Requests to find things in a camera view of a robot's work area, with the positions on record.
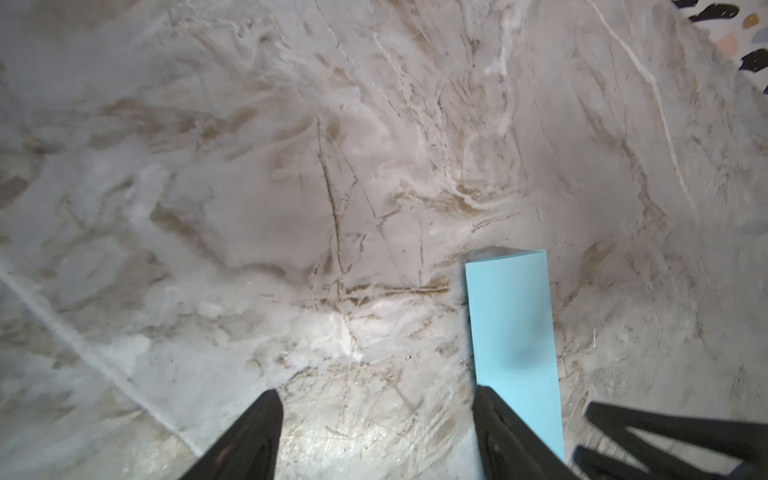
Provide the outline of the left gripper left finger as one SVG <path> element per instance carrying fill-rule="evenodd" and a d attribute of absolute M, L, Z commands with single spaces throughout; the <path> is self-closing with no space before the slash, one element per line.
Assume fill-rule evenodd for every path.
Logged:
<path fill-rule="evenodd" d="M 272 480 L 283 420 L 278 392 L 265 391 L 180 480 Z"/>

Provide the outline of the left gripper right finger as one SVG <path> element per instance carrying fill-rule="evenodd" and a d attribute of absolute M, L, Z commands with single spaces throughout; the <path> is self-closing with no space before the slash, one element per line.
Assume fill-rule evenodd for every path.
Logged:
<path fill-rule="evenodd" d="M 486 479 L 576 479 L 491 387 L 476 388 L 472 412 Z"/>

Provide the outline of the light blue paper sheet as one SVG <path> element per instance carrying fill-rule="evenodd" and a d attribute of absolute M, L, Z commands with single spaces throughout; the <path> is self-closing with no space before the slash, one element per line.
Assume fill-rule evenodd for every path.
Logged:
<path fill-rule="evenodd" d="M 492 388 L 563 460 L 547 253 L 469 262 L 465 279 L 477 383 Z"/>

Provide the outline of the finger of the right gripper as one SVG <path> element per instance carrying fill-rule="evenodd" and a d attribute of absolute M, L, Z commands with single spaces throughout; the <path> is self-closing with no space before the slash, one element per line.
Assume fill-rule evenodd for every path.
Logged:
<path fill-rule="evenodd" d="M 645 469 L 582 446 L 574 450 L 573 461 L 589 479 L 726 479 L 663 451 L 654 451 Z"/>
<path fill-rule="evenodd" d="M 632 428 L 750 462 L 767 460 L 767 426 L 753 422 L 672 416 L 592 402 L 586 419 L 642 462 L 658 452 Z"/>

